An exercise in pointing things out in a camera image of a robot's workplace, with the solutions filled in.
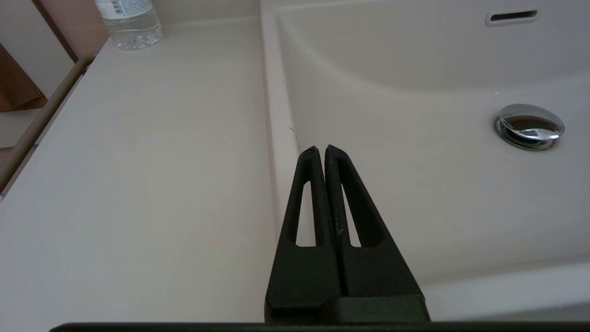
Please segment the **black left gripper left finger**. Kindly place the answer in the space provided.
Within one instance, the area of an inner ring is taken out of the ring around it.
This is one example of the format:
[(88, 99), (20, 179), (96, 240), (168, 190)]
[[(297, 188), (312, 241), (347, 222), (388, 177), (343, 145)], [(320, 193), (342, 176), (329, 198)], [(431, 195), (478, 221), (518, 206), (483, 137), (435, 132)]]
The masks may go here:
[[(315, 245), (311, 247), (296, 243), (305, 184), (310, 184), (312, 196)], [(312, 146), (297, 160), (264, 298), (265, 322), (317, 323), (322, 305), (341, 293), (322, 160)]]

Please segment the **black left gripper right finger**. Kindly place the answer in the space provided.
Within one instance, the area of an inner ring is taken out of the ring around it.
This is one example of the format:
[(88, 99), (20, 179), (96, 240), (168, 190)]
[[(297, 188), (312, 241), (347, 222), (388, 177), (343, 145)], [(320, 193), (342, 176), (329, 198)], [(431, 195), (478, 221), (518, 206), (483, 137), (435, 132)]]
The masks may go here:
[(422, 291), (351, 158), (325, 152), (331, 231), (343, 292), (353, 297), (417, 296)]

